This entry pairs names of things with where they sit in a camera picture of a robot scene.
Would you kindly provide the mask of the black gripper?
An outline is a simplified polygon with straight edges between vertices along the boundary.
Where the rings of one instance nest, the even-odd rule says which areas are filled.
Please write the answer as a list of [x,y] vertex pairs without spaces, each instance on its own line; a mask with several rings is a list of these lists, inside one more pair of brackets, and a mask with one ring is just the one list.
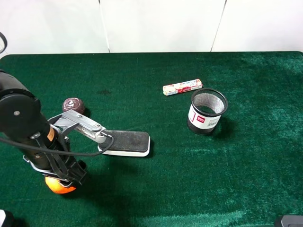
[[63,187],[83,185],[87,165],[70,153],[70,142],[53,125],[26,126],[23,129],[24,157],[45,177],[59,180]]

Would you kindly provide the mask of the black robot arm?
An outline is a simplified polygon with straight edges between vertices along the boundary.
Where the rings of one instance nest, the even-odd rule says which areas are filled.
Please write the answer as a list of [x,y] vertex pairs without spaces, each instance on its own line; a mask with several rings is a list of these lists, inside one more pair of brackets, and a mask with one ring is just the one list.
[[0,131],[44,177],[63,187],[82,185],[87,165],[70,152],[70,140],[41,113],[41,103],[14,76],[0,72]]

